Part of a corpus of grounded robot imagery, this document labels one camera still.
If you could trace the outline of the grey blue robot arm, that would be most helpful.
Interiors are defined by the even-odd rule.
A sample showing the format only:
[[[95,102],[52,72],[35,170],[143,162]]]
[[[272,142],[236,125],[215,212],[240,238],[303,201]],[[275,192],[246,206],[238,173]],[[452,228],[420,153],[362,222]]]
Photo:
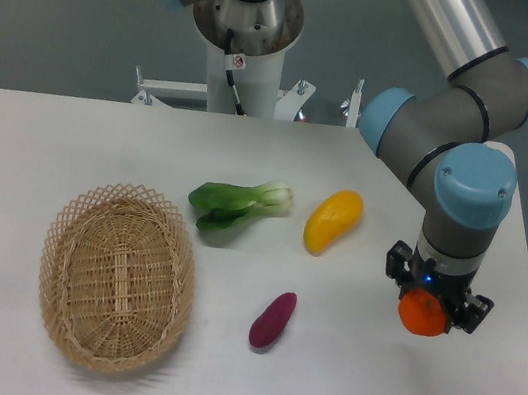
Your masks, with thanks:
[[[281,61],[303,26],[299,0],[165,0],[193,9],[207,44],[207,107],[276,118]],[[410,333],[473,332],[493,307],[470,284],[516,191],[514,164],[488,141],[528,124],[528,59],[515,58],[484,0],[409,0],[449,82],[419,100],[381,92],[359,131],[421,204],[414,246],[397,242],[386,274],[400,288],[399,316]]]

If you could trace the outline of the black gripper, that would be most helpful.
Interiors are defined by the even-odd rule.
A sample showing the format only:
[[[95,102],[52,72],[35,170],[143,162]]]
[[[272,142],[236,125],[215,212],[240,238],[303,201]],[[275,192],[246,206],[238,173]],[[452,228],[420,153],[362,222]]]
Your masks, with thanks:
[[[385,274],[399,288],[399,298],[413,289],[422,289],[448,309],[446,332],[456,328],[472,334],[494,308],[492,299],[470,292],[476,271],[447,275],[436,268],[433,259],[423,260],[404,241],[398,240],[386,253]]]

